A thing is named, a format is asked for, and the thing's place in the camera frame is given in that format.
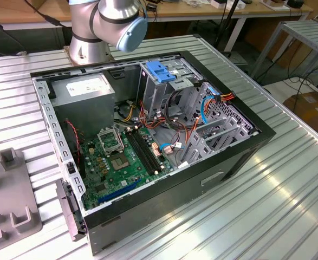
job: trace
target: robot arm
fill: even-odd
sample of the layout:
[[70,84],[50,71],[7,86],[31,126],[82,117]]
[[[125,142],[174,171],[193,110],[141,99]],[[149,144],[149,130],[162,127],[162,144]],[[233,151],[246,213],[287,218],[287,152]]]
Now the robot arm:
[[109,60],[108,43],[134,51],[147,32],[137,0],[70,0],[73,37],[70,57],[78,64]]

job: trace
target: light blue joint cap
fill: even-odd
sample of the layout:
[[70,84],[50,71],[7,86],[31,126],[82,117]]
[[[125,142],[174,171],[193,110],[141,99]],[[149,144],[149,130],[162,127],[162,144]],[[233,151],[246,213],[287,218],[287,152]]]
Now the light blue joint cap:
[[134,51],[146,36],[147,28],[147,21],[143,17],[138,17],[120,36],[116,48],[126,53]]
[[91,2],[98,2],[99,0],[70,0],[68,3],[69,5],[74,5],[74,4],[86,4],[86,3],[91,3]]

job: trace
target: desk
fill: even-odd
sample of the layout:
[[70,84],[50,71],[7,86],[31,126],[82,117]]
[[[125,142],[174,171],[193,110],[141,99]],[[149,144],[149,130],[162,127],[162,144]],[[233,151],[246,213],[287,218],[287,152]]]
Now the desk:
[[[195,20],[219,20],[222,18],[224,9],[217,9],[211,5],[202,5],[194,8],[184,2],[160,3],[158,4],[158,22],[171,21],[195,21]],[[70,10],[66,0],[47,0],[40,8],[43,14],[52,16],[65,26],[71,26]],[[231,51],[233,45],[247,18],[253,17],[279,17],[279,16],[301,16],[300,20],[305,20],[312,9],[303,5],[301,10],[291,9],[286,11],[273,11],[266,7],[259,0],[254,0],[252,4],[247,5],[245,9],[236,10],[232,18],[238,19],[236,26],[231,34],[225,51]],[[148,12],[149,22],[153,22],[155,17],[153,12]],[[15,10],[0,8],[0,23],[5,30],[18,29],[37,29],[54,28],[55,26],[47,23],[44,19],[35,13],[20,12]]]
[[276,135],[232,178],[91,256],[72,242],[56,194],[61,178],[29,72],[71,66],[62,50],[0,57],[0,150],[23,151],[40,232],[0,250],[0,259],[318,259],[318,134],[201,38],[143,41],[116,60],[188,50]]

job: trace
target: metal rack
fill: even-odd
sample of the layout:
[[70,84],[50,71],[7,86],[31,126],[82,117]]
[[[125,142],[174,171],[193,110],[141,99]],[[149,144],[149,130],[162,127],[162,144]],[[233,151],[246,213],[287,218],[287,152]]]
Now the metal rack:
[[261,64],[265,60],[266,56],[268,55],[268,52],[276,42],[278,36],[281,32],[287,32],[289,34],[289,37],[286,40],[287,44],[284,44],[284,48],[281,48],[279,52],[277,53],[274,60],[276,60],[278,57],[282,55],[285,48],[288,46],[289,42],[292,41],[293,38],[301,41],[303,44],[311,47],[313,51],[316,52],[315,57],[311,61],[310,65],[306,68],[306,71],[310,71],[314,63],[318,59],[318,22],[317,21],[293,21],[293,22],[280,22],[273,32],[271,38],[269,39],[268,43],[266,44],[265,48],[262,50],[260,56],[255,62],[254,68],[250,74],[252,78],[256,75],[258,70],[261,67]]
[[233,178],[95,257],[72,242],[56,194],[61,178],[29,72],[71,66],[64,51],[0,58],[0,150],[23,151],[43,228],[0,259],[317,259],[318,134],[201,38],[144,41],[116,60],[189,50],[276,135]]

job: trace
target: blue drive bay latch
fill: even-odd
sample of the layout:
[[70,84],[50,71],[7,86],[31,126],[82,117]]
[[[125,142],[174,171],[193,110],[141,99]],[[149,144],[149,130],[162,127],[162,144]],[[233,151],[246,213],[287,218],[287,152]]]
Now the blue drive bay latch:
[[169,82],[176,79],[176,76],[172,75],[164,65],[159,61],[148,61],[146,63],[149,71],[157,77],[160,83]]

